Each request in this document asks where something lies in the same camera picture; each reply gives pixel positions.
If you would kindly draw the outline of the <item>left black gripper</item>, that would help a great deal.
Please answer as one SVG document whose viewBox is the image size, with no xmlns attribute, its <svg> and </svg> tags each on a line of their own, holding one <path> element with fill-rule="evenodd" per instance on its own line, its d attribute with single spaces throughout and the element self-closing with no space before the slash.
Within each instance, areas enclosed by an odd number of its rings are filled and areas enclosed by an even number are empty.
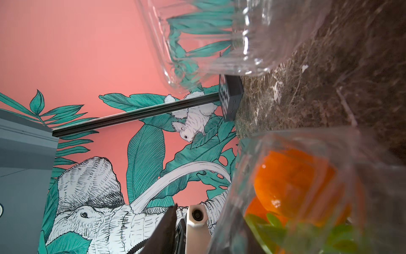
<svg viewBox="0 0 406 254">
<path fill-rule="evenodd" d="M 186 222 L 181 219 L 176 227 L 174 239 L 174 254 L 185 254 L 186 248 Z"/>
</svg>

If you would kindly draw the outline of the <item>orange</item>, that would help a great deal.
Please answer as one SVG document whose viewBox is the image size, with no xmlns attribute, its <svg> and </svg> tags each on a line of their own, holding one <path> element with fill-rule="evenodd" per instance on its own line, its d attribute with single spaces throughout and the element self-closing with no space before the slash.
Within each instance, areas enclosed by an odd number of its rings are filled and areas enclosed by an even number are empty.
<svg viewBox="0 0 406 254">
<path fill-rule="evenodd" d="M 338 171 L 328 160 L 297 149 L 271 151 L 258 162 L 255 170 L 255 197 L 267 211 L 288 220 L 296 218 L 304 208 L 301 220 L 322 226 L 344 193 L 343 187 L 335 187 L 332 197 L 317 207 Z"/>
</svg>

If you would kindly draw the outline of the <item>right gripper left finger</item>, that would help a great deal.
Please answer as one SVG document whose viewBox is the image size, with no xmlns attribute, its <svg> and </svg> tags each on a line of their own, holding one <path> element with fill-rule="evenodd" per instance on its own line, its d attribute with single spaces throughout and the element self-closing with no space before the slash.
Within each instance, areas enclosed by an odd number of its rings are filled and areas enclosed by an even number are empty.
<svg viewBox="0 0 406 254">
<path fill-rule="evenodd" d="M 170 206 L 152 236 L 146 242 L 141 254 L 173 254 L 177 226 L 177 208 Z"/>
</svg>

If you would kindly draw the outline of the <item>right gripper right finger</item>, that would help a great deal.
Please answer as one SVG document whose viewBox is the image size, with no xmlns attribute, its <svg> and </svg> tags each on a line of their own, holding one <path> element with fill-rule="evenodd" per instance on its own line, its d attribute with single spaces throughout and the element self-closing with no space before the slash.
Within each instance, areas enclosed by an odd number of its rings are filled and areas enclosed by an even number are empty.
<svg viewBox="0 0 406 254">
<path fill-rule="evenodd" d="M 264 254 L 264 250 L 256 240 L 240 211 L 233 219 L 230 232 L 231 254 Z"/>
</svg>

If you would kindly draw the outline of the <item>clear clamshell container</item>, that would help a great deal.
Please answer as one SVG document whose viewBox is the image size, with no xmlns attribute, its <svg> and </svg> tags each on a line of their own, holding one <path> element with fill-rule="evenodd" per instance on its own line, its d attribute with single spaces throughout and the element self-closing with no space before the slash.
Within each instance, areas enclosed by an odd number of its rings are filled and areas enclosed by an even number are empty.
<svg viewBox="0 0 406 254">
<path fill-rule="evenodd" d="M 210 254 L 403 254 L 406 166 L 352 127 L 258 133 L 237 170 Z"/>
<path fill-rule="evenodd" d="M 162 81 L 191 91 L 214 75 L 269 73 L 313 36 L 331 1 L 136 1 Z"/>
</svg>

